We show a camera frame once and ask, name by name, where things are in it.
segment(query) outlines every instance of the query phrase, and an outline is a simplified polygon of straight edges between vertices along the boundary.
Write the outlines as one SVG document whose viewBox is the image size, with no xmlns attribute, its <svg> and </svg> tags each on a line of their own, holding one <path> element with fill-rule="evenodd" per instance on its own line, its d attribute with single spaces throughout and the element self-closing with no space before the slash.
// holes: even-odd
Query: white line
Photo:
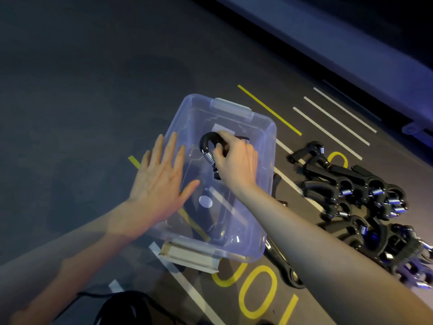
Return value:
<svg viewBox="0 0 433 325">
<path fill-rule="evenodd" d="M 149 249 L 153 254 L 159 259 L 159 261 L 167 268 L 167 270 L 172 274 L 172 276 L 177 280 L 183 289 L 188 293 L 192 300 L 197 303 L 197 306 L 204 312 L 204 314 L 209 318 L 210 322 L 214 325 L 225 325 L 224 322 L 219 318 L 219 316 L 214 312 L 214 310 L 207 304 L 203 297 L 197 292 L 194 286 L 185 278 L 185 276 L 176 268 L 176 266 L 160 257 L 161 249 L 155 242 L 150 244 Z"/>
<path fill-rule="evenodd" d="M 289 147 L 287 147 L 285 144 L 283 144 L 281 141 L 279 141 L 278 139 L 277 139 L 277 144 L 279 145 L 279 147 L 283 148 L 287 153 L 293 154 L 293 151 Z M 303 159 L 300 159 L 299 163 L 305 164 L 305 161 Z"/>
<path fill-rule="evenodd" d="M 278 173 L 282 178 L 283 178 L 283 180 L 286 182 L 286 183 L 288 183 L 289 184 L 289 186 L 290 187 L 292 187 L 295 191 L 297 191 L 301 196 L 304 196 L 304 194 L 303 194 L 303 192 L 302 192 L 302 189 L 300 189 L 292 180 L 290 180 L 289 178 L 287 178 L 285 175 L 284 175 L 284 173 L 282 173 L 279 169 L 277 169 L 277 168 L 275 168 L 274 167 L 274 172 L 275 173 Z M 325 211 L 324 211 L 324 209 L 323 209 L 323 207 L 321 207 L 320 206 L 320 204 L 319 203 L 317 203 L 316 201 L 313 201 L 313 200 L 311 200 L 311 199 L 309 199 L 309 198 L 306 198 L 306 200 L 307 201 L 309 201 L 310 203 L 311 203 L 311 205 L 313 206 L 313 207 L 315 207 L 317 210 L 319 210 L 321 213 L 324 213 Z"/>
<path fill-rule="evenodd" d="M 120 286 L 119 282 L 115 279 L 108 285 L 112 293 L 125 292 L 125 290 Z"/>
<path fill-rule="evenodd" d="M 365 143 L 367 146 L 370 146 L 370 142 L 366 141 L 363 137 L 361 137 L 359 134 L 357 134 L 355 131 L 353 131 L 352 129 L 350 129 L 349 127 L 347 127 L 346 125 L 344 125 L 343 123 L 341 123 L 339 120 L 337 120 L 335 117 L 333 117 L 331 114 L 329 114 L 326 110 L 324 110 L 322 107 L 320 107 L 319 105 L 317 105 L 316 103 L 312 102 L 310 99 L 308 99 L 307 97 L 304 97 L 304 99 L 306 101 L 308 101 L 310 104 L 312 104 L 314 107 L 316 107 L 318 110 L 320 110 L 323 114 L 325 114 L 326 116 L 328 116 L 330 119 L 334 120 L 336 123 L 338 123 L 339 125 L 341 125 L 343 128 L 345 128 L 347 131 L 349 131 L 352 135 L 354 135 L 356 138 L 358 138 L 360 141 L 362 141 L 363 143 Z"/>
<path fill-rule="evenodd" d="M 349 153 L 353 154 L 356 158 L 362 160 L 362 157 L 360 157 L 357 153 L 355 153 L 353 150 L 351 150 L 348 146 L 346 146 L 345 144 L 343 144 L 341 141 L 339 141 L 336 137 L 334 137 L 332 134 L 330 134 L 328 131 L 326 131 L 324 128 L 322 128 L 320 125 L 318 125 L 316 122 L 314 122 L 313 120 L 311 120 L 311 118 L 309 118 L 307 115 L 305 115 L 304 113 L 302 113 L 299 109 L 297 109 L 296 107 L 293 107 L 293 109 L 295 111 L 297 111 L 300 115 L 302 115 L 307 121 L 309 121 L 312 125 L 314 125 L 315 127 L 317 127 L 319 130 L 321 130 L 324 134 L 326 134 L 327 136 L 329 136 L 332 140 L 338 142 L 341 147 L 343 147 L 345 150 L 347 150 Z"/>
<path fill-rule="evenodd" d="M 375 117 L 377 120 L 382 121 L 380 119 L 379 116 L 373 114 L 370 110 L 366 109 L 363 105 L 361 105 L 360 103 L 354 101 L 351 97 L 349 97 L 347 94 L 345 94 L 344 92 L 341 92 L 340 90 L 338 90 L 336 87 L 334 87 L 331 83 L 328 83 L 325 80 L 322 80 L 324 83 L 326 83 L 328 86 L 332 87 L 334 90 L 338 91 L 339 93 L 341 93 L 344 97 L 346 97 L 347 99 L 349 99 L 351 102 L 357 104 L 360 108 L 362 108 L 363 110 L 365 110 L 367 113 L 369 113 L 371 116 Z"/>
<path fill-rule="evenodd" d="M 371 131 L 373 131 L 374 133 L 377 132 L 377 130 L 373 129 L 370 125 L 368 125 L 367 123 L 365 123 L 363 120 L 361 120 L 359 117 L 357 117 L 355 114 L 350 113 L 347 109 L 345 109 L 343 106 L 341 106 L 339 103 L 337 103 L 335 100 L 331 99 L 330 97 L 328 97 L 326 94 L 324 94 L 322 91 L 320 91 L 317 88 L 314 88 L 315 91 L 317 91 L 318 93 L 320 93 L 322 96 L 324 96 L 326 99 L 328 99 L 331 103 L 334 103 L 335 105 L 337 105 L 339 108 L 341 108 L 342 110 L 344 110 L 346 113 L 348 113 L 351 117 L 353 117 L 355 120 L 357 120 L 358 122 L 360 122 L 361 124 L 365 125 L 367 128 L 369 128 Z"/>
</svg>

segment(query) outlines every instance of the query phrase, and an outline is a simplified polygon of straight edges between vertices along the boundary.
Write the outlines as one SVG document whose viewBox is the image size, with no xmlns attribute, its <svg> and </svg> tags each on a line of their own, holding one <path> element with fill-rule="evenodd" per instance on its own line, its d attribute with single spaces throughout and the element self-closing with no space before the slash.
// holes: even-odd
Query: person's right hand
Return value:
<svg viewBox="0 0 433 325">
<path fill-rule="evenodd" d="M 256 185 L 258 153 L 251 144 L 236 138 L 226 131 L 218 131 L 227 142 L 227 157 L 223 147 L 217 144 L 213 152 L 219 176 L 235 195 Z"/>
</svg>

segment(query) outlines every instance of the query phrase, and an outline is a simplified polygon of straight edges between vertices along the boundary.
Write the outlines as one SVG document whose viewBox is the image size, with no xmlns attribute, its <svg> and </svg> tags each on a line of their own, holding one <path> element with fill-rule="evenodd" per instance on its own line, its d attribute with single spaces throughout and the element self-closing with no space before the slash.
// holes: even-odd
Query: fingers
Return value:
<svg viewBox="0 0 433 325">
<path fill-rule="evenodd" d="M 219 168 L 221 163 L 224 162 L 223 146 L 220 143 L 217 143 L 212 154 L 214 155 L 215 164 L 217 165 L 216 167 Z"/>
<path fill-rule="evenodd" d="M 241 141 L 240 139 L 236 138 L 234 135 L 232 135 L 232 134 L 230 134 L 224 130 L 219 130 L 218 134 L 221 136 L 221 138 L 223 138 L 229 144 L 234 144 L 238 141 Z"/>
<path fill-rule="evenodd" d="M 150 158 L 149 167 L 158 165 L 160 163 L 163 144 L 164 136 L 160 134 L 155 141 L 155 146 L 152 149 L 152 157 Z"/>
<path fill-rule="evenodd" d="M 173 160 L 173 155 L 175 154 L 176 140 L 177 140 L 177 134 L 176 132 L 173 132 L 170 136 L 170 140 L 165 146 L 164 156 L 162 157 L 162 161 L 161 161 L 162 164 L 166 164 L 166 163 L 171 164 L 171 161 Z"/>
<path fill-rule="evenodd" d="M 152 157 L 152 152 L 150 150 L 144 153 L 143 158 L 141 160 L 140 170 L 145 170 L 149 167 L 149 162 L 151 157 Z"/>
<path fill-rule="evenodd" d="M 184 166 L 184 159 L 185 159 L 185 146 L 182 145 L 179 148 L 179 151 L 177 152 L 175 163 L 173 166 L 173 171 L 175 173 L 177 173 L 177 172 L 182 173 L 182 168 Z"/>
<path fill-rule="evenodd" d="M 185 187 L 185 189 L 181 192 L 181 194 L 179 196 L 180 202 L 182 203 L 182 205 L 185 204 L 187 199 L 191 197 L 192 193 L 194 193 L 194 191 L 196 190 L 196 188 L 198 187 L 199 184 L 200 184 L 200 180 L 192 180 Z"/>
</svg>

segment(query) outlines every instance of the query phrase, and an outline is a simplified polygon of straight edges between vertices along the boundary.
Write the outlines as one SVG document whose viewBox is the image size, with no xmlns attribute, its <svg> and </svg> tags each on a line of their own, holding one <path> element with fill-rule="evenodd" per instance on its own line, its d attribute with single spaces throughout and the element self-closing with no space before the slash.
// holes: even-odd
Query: dark asphalt floor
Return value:
<svg viewBox="0 0 433 325">
<path fill-rule="evenodd" d="M 0 178 L 0 264 L 45 244 L 106 213 L 127 198 L 136 158 L 165 133 L 184 96 L 200 93 L 250 107 L 277 124 L 277 138 L 296 150 L 319 140 L 326 154 L 343 153 L 349 166 L 361 164 L 387 182 L 401 186 L 410 211 L 398 219 L 420 237 L 432 237 L 433 169 L 422 149 L 391 132 L 322 81 L 204 10 L 191 0 L 3 0 L 0 34 L 0 136 L 3 169 Z M 245 94 L 256 98 L 295 126 L 281 120 Z M 339 109 L 316 87 L 377 130 L 371 130 Z M 367 146 L 321 113 L 304 97 L 326 110 L 370 143 Z M 296 107 L 362 157 L 359 160 L 325 135 Z M 295 183 L 302 180 L 287 152 L 277 146 L 275 167 Z M 336 164 L 343 164 L 336 156 Z M 301 216 L 320 222 L 319 213 L 288 183 L 277 198 Z M 203 312 L 148 249 L 144 236 L 98 273 L 90 286 L 106 292 L 117 279 L 124 289 L 149 292 L 188 324 L 204 324 Z M 258 266 L 245 306 L 239 294 Z M 240 266 L 223 260 L 219 277 L 229 278 Z M 332 324 L 307 290 L 287 287 L 266 259 L 249 264 L 229 287 L 208 274 L 186 269 L 183 275 L 220 317 L 222 323 Z M 433 307 L 432 293 L 416 291 Z M 281 321 L 293 295 L 299 298 L 288 322 Z M 89 324 L 102 301 L 83 299 L 57 324 Z M 245 310 L 265 310 L 250 319 Z M 169 321 L 156 315 L 157 324 Z"/>
</svg>

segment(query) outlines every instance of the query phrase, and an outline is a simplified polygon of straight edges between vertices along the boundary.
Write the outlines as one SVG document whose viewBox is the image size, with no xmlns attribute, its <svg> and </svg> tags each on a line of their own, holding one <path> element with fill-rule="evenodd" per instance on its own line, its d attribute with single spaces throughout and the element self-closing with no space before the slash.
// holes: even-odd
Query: person's arm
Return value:
<svg viewBox="0 0 433 325">
<path fill-rule="evenodd" d="M 251 211 L 313 297 L 338 324 L 428 324 L 433 311 L 376 263 L 304 220 L 256 184 L 257 152 L 221 131 L 214 151 L 221 179 Z"/>
<path fill-rule="evenodd" d="M 0 268 L 0 274 L 6 273 L 10 279 L 3 286 L 11 295 L 3 294 L 3 299 L 14 299 L 20 293 L 14 291 L 13 283 L 15 289 L 34 294 L 21 285 L 20 279 L 31 282 L 39 277 L 46 283 L 28 306 L 16 312 L 12 310 L 10 324 L 49 324 L 108 260 L 154 224 L 167 219 L 182 207 L 199 181 L 194 180 L 179 192 L 185 147 L 179 149 L 172 166 L 176 134 L 170 137 L 161 159 L 163 141 L 164 138 L 159 136 L 152 152 L 144 154 L 127 201 L 101 218 L 55 240 L 53 244 L 42 246 L 18 258 L 18 262 L 9 262 Z M 58 266 L 54 265 L 56 261 L 60 262 Z M 54 266 L 54 274 L 47 266 Z M 37 273 L 29 272 L 35 268 Z"/>
</svg>

